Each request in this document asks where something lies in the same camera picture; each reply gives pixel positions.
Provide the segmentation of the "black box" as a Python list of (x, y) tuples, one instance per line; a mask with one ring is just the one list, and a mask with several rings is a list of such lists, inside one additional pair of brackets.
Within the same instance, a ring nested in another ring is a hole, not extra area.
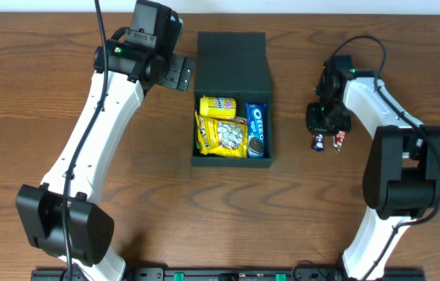
[(193, 129), (191, 164), (207, 167), (268, 168), (272, 153), (271, 71), (266, 57), (265, 34), (260, 32), (206, 32), (198, 34), (194, 111), (203, 96), (234, 98), (236, 114), (247, 115), (246, 104), (260, 104), (264, 111), (264, 157), (225, 158), (202, 155)]

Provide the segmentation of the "yellow Hacks candy bag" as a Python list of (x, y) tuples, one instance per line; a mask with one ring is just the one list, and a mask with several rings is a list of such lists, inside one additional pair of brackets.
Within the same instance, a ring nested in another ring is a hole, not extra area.
[(213, 119), (195, 114), (197, 141), (202, 155), (225, 158), (246, 158), (247, 125), (228, 120)]

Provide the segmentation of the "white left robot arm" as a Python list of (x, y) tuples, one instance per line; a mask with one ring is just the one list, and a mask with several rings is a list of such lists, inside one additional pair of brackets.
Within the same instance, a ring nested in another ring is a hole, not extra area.
[(155, 84), (188, 88), (194, 60), (114, 40), (97, 48), (83, 111), (55, 164), (37, 187), (22, 185), (16, 209), (32, 247), (66, 263), (34, 270), (33, 280), (130, 277), (111, 246), (115, 223), (100, 203), (108, 167), (132, 115)]

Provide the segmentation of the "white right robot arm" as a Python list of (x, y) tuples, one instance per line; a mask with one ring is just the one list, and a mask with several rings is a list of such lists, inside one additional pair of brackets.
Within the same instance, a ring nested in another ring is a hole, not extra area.
[(344, 280), (380, 280), (402, 235), (440, 210), (440, 126), (426, 126), (398, 103), (370, 70), (326, 69), (307, 106), (315, 136), (351, 130), (356, 116), (372, 144), (362, 179), (366, 211), (341, 255)]

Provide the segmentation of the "red green candy bar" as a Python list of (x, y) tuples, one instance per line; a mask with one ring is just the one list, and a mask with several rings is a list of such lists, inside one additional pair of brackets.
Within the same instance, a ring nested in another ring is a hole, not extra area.
[(333, 146), (338, 153), (342, 151), (343, 142), (345, 138), (346, 138), (345, 131), (339, 131), (336, 135), (333, 136)]

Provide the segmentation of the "yellow Mentos bottle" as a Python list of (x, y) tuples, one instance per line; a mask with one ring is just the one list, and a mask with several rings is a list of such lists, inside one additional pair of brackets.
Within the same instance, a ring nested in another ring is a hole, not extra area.
[(200, 98), (199, 114), (214, 119), (233, 120), (236, 116), (237, 103), (234, 98)]

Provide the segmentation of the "purple Dairy Milk bar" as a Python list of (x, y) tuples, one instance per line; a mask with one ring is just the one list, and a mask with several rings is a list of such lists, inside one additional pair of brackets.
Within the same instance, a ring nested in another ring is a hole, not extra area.
[(311, 148), (315, 151), (323, 151), (325, 149), (324, 137), (322, 134), (315, 134), (313, 136)]

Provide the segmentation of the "blue Oreo cookie pack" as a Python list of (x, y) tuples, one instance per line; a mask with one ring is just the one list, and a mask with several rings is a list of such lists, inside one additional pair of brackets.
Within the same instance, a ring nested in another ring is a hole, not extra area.
[(265, 104), (246, 103), (248, 142), (247, 154), (249, 158), (264, 157), (264, 118)]

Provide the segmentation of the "green Haribo gummy bag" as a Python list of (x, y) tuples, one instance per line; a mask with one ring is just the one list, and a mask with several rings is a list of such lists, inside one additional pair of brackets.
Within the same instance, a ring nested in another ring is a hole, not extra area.
[(235, 116), (232, 121), (239, 124), (247, 125), (247, 119), (241, 116)]

